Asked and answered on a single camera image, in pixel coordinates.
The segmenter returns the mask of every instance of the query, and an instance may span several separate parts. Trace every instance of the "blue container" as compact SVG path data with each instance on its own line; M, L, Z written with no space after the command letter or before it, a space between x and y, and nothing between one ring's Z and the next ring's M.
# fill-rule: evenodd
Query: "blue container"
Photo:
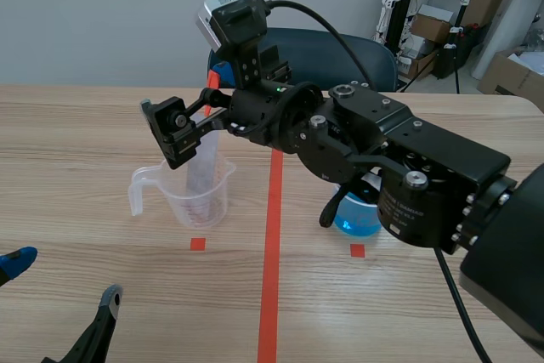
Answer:
M334 194L337 192L338 187L335 186ZM340 201L334 224L343 232L358 237L376 234L382 228L377 217L377 206L366 204L351 193Z

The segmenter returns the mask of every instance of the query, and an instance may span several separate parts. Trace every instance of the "measuring jug handle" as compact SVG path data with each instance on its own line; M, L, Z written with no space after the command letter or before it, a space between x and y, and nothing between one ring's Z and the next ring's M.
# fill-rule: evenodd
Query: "measuring jug handle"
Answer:
M144 199L142 189L144 186L157 186L157 175L161 171L160 166L142 167L133 173L133 182L128 187L128 201L133 216L144 211Z

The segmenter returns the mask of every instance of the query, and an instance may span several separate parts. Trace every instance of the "clear plastic cup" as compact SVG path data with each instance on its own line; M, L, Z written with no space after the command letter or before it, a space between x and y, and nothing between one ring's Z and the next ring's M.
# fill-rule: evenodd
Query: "clear plastic cup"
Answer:
M132 215L144 211L142 189L158 188L181 224L195 229L212 227L227 213L227 179L236 166L217 153L217 132L209 133L196 148L196 156L172 170L164 161L133 173L128 188Z
M334 195L336 195L338 189L339 186L335 184ZM366 204L351 193L348 193L340 201L334 224L341 231L358 237L376 234L382 228L382 224L377 217L377 206L375 204Z

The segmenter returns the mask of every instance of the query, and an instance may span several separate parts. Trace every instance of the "sink pedestal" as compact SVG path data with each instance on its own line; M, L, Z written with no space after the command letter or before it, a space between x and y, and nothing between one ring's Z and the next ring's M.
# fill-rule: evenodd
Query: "sink pedestal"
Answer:
M538 13L542 0L510 0L506 11L491 34L491 39L479 56L472 76L481 80L495 53L522 43Z

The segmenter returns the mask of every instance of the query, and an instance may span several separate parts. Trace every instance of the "table surface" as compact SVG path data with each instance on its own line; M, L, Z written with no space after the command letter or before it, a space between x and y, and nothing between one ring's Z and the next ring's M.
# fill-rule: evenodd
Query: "table surface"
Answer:
M144 213L130 214L132 171L162 160L139 101L197 94L0 87L0 253L40 251L0 290L0 363L60 360L114 282L125 292L108 361L257 361L270 149L221 135L220 150L238 169L229 213L210 230L178 224L153 189L144 191ZM544 116L524 99L394 97L510 155L517 180L544 162ZM318 225L331 186L295 156L285 156L283 172L277 361L477 361L431 250L383 230L362 241L365 258L352 258L350 244L361 241ZM206 251L190 251L193 237L207 238ZM463 256L448 257L455 276ZM540 361L462 294L493 361Z

